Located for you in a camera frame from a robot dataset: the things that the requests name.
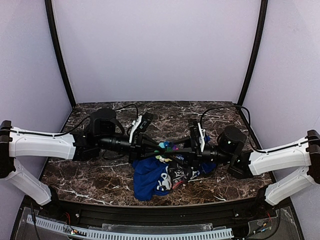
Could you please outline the rainbow flower plush brooch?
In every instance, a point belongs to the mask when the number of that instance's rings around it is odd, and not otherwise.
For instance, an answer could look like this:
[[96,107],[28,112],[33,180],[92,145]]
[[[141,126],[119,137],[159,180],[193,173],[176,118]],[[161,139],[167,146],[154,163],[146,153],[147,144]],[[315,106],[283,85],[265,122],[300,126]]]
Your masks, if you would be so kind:
[[[160,142],[158,146],[164,149],[165,152],[177,151],[179,149],[177,145],[170,141]],[[156,155],[155,158],[162,163],[169,163],[172,161],[169,157],[164,155]]]

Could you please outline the blue printed t-shirt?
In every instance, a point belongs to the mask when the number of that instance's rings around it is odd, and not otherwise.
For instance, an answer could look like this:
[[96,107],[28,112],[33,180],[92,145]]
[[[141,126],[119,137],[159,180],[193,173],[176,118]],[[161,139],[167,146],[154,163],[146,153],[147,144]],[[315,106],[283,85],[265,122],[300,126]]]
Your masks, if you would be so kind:
[[185,168],[158,155],[135,160],[132,167],[134,197],[139,201],[149,201],[154,195],[165,196],[198,176],[211,173],[217,168],[217,164],[204,162],[194,169]]

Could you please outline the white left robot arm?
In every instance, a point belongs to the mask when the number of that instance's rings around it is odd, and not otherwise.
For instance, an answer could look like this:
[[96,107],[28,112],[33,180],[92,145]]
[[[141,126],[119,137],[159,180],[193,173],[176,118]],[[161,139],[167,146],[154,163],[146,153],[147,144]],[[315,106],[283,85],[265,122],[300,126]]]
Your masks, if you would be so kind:
[[159,146],[143,133],[127,136],[117,132],[94,135],[89,129],[63,133],[28,131],[4,120],[0,124],[0,177],[41,207],[47,207],[59,203],[56,191],[30,173],[20,157],[86,161],[97,157],[101,150],[109,150],[138,159],[151,156],[149,149],[159,150]]

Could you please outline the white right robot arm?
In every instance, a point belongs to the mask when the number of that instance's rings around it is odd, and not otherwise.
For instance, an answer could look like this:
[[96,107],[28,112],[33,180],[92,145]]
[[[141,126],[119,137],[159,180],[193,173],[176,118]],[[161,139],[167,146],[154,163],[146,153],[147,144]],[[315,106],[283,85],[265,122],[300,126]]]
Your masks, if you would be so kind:
[[282,180],[258,191],[256,202],[269,206],[320,182],[320,135],[317,131],[309,130],[306,137],[265,150],[244,151],[246,139],[237,127],[229,125],[218,136],[216,145],[205,142],[196,132],[184,140],[187,147],[169,155],[170,159],[190,168],[198,168],[203,163],[227,165],[227,172],[236,179],[295,167],[296,170]]

